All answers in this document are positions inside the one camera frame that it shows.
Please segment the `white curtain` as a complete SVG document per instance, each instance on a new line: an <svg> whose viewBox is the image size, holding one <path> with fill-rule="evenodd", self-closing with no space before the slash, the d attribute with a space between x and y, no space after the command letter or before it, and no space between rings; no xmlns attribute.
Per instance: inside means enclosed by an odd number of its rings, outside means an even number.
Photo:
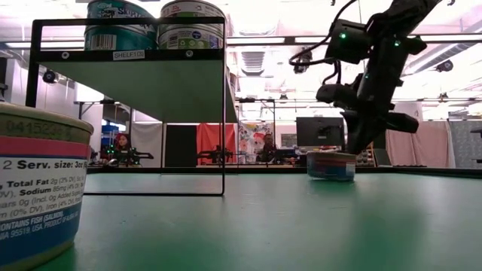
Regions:
<svg viewBox="0 0 482 271"><path fill-rule="evenodd" d="M139 123L135 122L131 128L131 145L138 152L147 152L153 159L141 159L140 164L144 168L160 168L162 123Z"/></svg>

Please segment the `black monitor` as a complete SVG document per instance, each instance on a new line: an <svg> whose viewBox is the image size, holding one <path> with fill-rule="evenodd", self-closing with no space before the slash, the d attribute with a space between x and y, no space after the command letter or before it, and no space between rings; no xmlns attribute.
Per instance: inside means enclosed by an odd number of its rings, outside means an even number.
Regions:
<svg viewBox="0 0 482 271"><path fill-rule="evenodd" d="M342 117L297 117L296 133L300 148L345 144Z"/></svg>

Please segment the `teal tuna can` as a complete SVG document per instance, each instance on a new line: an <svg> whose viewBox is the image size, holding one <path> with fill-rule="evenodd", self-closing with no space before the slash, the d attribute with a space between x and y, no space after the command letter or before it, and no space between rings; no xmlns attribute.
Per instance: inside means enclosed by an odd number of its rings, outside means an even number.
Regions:
<svg viewBox="0 0 482 271"><path fill-rule="evenodd" d="M87 5L87 19L153 18L141 6L127 0L92 0Z"/></svg>
<svg viewBox="0 0 482 271"><path fill-rule="evenodd" d="M151 25L87 26L85 50L157 49L157 30Z"/></svg>

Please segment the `orange curtain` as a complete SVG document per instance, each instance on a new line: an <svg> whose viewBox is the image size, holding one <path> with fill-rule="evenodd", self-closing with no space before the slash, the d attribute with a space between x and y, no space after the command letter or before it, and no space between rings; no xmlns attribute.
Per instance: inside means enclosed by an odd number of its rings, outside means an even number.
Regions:
<svg viewBox="0 0 482 271"><path fill-rule="evenodd" d="M200 151L215 150L217 145L222 145L221 142L221 126L219 124L201 123L197 126L197 153ZM233 152L233 157L227 159L227 163L236 162L236 135L235 126L231 123L225 125L225 147ZM210 159L198 159L197 166L216 164L212 163Z"/></svg>

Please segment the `wooden shelf black frame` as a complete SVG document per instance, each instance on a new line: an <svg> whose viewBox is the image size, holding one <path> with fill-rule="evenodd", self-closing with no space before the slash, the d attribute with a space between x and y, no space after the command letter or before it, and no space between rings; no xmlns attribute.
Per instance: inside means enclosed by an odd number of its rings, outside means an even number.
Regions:
<svg viewBox="0 0 482 271"><path fill-rule="evenodd" d="M218 24L224 17L164 17L159 19L33 20L27 107L37 103L38 72L44 66L164 124L236 123L235 95L230 88L226 49L176 50L42 50L46 26L119 26Z"/></svg>

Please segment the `black panel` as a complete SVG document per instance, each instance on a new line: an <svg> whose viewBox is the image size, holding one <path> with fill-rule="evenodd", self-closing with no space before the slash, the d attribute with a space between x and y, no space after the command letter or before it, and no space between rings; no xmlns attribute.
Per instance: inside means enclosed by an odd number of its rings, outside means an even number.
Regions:
<svg viewBox="0 0 482 271"><path fill-rule="evenodd" d="M197 165L197 127L168 125L165 148L165 167L195 167Z"/></svg>

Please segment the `white floral cloth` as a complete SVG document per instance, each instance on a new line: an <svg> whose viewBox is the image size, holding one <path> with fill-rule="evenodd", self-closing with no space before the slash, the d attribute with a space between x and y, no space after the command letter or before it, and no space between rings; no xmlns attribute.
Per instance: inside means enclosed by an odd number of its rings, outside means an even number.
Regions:
<svg viewBox="0 0 482 271"><path fill-rule="evenodd" d="M273 134L272 123L240 123L238 126L238 153L241 164L255 163L264 146L264 136Z"/></svg>

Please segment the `plain-lid can multicolour label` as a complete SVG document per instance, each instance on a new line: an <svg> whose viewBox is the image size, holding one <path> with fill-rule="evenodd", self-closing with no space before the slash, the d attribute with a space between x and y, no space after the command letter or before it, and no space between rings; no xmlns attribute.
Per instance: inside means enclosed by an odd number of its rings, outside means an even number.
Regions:
<svg viewBox="0 0 482 271"><path fill-rule="evenodd" d="M204 0L173 0L160 10L160 17L225 17L216 5Z"/></svg>
<svg viewBox="0 0 482 271"><path fill-rule="evenodd" d="M165 50L221 49L224 36L215 26L172 24L158 28L157 43Z"/></svg>

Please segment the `person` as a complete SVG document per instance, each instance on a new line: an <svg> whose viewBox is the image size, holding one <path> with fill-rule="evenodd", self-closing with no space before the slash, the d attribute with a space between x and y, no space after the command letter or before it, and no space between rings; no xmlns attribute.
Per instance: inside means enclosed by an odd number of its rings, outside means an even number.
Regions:
<svg viewBox="0 0 482 271"><path fill-rule="evenodd" d="M116 151L128 151L130 149L129 135L118 133L114 140L114 148Z"/></svg>
<svg viewBox="0 0 482 271"><path fill-rule="evenodd" d="M269 163L275 157L276 145L274 143L273 135L268 133L263 137L264 145L262 149L257 152L257 161L262 163Z"/></svg>

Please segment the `gold-lid can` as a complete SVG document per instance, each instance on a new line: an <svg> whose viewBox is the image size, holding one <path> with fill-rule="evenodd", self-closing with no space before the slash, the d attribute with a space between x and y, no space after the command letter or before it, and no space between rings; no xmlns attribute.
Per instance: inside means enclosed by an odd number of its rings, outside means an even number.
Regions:
<svg viewBox="0 0 482 271"><path fill-rule="evenodd" d="M353 181L355 162L354 154L309 151L307 153L307 174L312 178L329 181Z"/></svg>
<svg viewBox="0 0 482 271"><path fill-rule="evenodd" d="M0 102L0 271L27 271L73 245L92 133L82 120Z"/></svg>

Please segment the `grey patterned curtain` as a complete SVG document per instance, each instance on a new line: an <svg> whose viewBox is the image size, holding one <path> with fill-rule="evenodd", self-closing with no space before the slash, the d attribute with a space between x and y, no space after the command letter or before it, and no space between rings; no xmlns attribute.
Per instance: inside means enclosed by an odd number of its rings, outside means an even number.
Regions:
<svg viewBox="0 0 482 271"><path fill-rule="evenodd" d="M482 169L482 138L472 130L482 129L482 121L449 122L456 168Z"/></svg>

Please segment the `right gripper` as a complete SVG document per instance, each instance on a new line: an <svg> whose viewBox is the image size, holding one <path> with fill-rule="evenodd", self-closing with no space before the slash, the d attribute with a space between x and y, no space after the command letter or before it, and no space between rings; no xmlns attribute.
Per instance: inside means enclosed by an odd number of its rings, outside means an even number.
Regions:
<svg viewBox="0 0 482 271"><path fill-rule="evenodd" d="M357 96L353 89L342 84L322 85L316 94L318 102L332 103L341 112L347 131L345 152L360 154L371 142L386 130L415 133L419 121L405 113L389 111L370 117L368 127L362 133L363 121L360 101L374 104L378 109L388 109L396 87L400 87L401 73L409 55L417 55L427 48L419 37L388 36L373 46L365 73L359 84Z"/></svg>

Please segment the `beige curtain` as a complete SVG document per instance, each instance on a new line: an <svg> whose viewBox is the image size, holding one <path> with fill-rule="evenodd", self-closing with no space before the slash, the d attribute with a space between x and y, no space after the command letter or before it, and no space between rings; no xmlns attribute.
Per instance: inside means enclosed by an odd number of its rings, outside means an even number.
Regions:
<svg viewBox="0 0 482 271"><path fill-rule="evenodd" d="M386 150L394 166L456 167L447 121L419 122L416 133L388 130Z"/></svg>

